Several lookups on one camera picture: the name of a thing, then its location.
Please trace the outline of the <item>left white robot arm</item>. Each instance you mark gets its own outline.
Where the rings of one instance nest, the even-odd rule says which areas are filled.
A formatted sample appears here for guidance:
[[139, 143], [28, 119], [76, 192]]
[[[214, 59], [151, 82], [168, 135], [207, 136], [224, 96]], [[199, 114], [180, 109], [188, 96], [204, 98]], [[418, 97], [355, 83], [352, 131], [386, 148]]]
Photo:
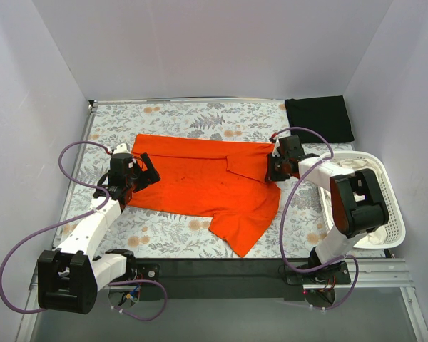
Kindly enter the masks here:
[[38, 258], [41, 308], [87, 314], [104, 286], [136, 278], [136, 258], [132, 251], [109, 249], [99, 259], [95, 258], [95, 252], [133, 194], [160, 179], [148, 154], [134, 157], [129, 152], [113, 152], [109, 171], [95, 186], [92, 212], [55, 249], [43, 251]]

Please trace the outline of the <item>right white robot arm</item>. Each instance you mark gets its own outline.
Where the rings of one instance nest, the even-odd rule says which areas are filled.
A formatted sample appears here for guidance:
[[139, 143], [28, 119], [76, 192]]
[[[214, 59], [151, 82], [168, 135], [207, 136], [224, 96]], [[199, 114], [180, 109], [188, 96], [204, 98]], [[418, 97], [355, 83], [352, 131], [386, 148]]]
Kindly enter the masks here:
[[[331, 162], [335, 156], [333, 149], [329, 149], [327, 157], [307, 154], [296, 135], [279, 138], [275, 133], [270, 142], [275, 147], [267, 155], [265, 180], [284, 182], [291, 177], [297, 179], [282, 210], [279, 228], [280, 253], [288, 269], [314, 275], [331, 270], [353, 257], [349, 252], [361, 238], [388, 223], [389, 211], [373, 170], [340, 167]], [[334, 224], [323, 241], [312, 249], [307, 264], [296, 267], [285, 254], [284, 227], [290, 203], [304, 181], [330, 193]]]

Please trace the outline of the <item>orange t shirt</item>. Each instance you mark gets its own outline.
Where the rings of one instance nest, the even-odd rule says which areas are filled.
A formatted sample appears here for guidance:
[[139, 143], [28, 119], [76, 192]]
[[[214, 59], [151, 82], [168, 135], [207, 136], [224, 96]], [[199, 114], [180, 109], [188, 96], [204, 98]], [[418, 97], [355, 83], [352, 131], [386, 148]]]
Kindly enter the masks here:
[[171, 214], [211, 217], [209, 230], [245, 257], [276, 217], [281, 190], [266, 182], [271, 143], [139, 134], [132, 153], [147, 153], [160, 181], [130, 204]]

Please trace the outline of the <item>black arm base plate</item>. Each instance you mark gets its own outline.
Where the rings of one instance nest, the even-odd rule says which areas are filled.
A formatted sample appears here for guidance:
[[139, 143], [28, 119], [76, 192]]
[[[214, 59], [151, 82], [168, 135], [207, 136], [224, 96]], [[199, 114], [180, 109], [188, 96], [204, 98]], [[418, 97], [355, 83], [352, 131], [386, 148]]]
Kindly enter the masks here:
[[136, 259], [126, 249], [110, 249], [89, 259], [83, 252], [44, 251], [38, 263], [38, 301], [44, 309], [88, 313], [105, 286], [135, 286], [144, 301], [169, 299], [284, 299], [304, 301], [303, 287], [321, 287], [329, 300], [336, 285], [349, 285], [343, 261], [306, 273], [279, 259]]

